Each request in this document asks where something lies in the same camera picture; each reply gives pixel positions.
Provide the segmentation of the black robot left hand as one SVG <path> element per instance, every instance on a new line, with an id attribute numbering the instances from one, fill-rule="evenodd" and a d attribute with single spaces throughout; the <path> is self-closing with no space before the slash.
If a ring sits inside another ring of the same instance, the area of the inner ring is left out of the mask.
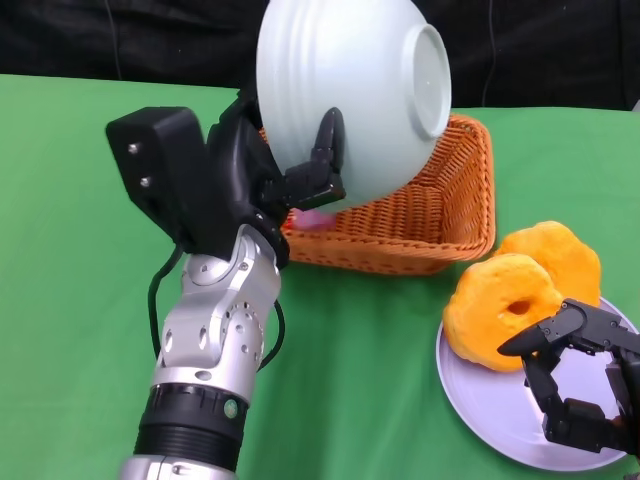
<path id="1" fill-rule="evenodd" d="M 281 232 L 289 211 L 312 210 L 342 200 L 345 125 L 341 111 L 323 115 L 303 162 L 280 169 L 261 134 L 256 97 L 236 99 L 210 130 L 206 142 L 212 195 L 199 215 L 205 230 L 185 250 L 229 261 L 243 226 L 257 231 L 275 254 L 276 266 L 289 263 L 290 247 Z"/>

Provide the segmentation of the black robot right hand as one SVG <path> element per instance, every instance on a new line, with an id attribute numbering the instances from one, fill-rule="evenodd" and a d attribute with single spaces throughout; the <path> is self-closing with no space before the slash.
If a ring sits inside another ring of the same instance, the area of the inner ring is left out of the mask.
<path id="1" fill-rule="evenodd" d="M 522 361 L 546 440 L 639 456 L 639 334 L 619 314 L 565 299 L 497 352 Z"/>

